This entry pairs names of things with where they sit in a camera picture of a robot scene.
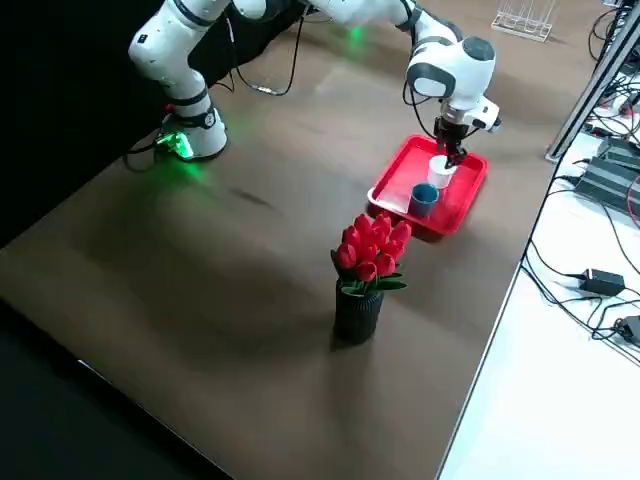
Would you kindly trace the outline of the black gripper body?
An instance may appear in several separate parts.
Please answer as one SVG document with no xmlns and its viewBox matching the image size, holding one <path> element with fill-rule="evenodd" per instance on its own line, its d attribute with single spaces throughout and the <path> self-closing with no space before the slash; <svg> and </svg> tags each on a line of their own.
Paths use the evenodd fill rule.
<svg viewBox="0 0 640 480">
<path fill-rule="evenodd" d="M 443 116 L 438 116 L 434 121 L 435 138 L 439 133 L 445 133 L 448 136 L 448 142 L 458 140 L 462 143 L 468 132 L 468 125 L 451 122 Z"/>
</svg>

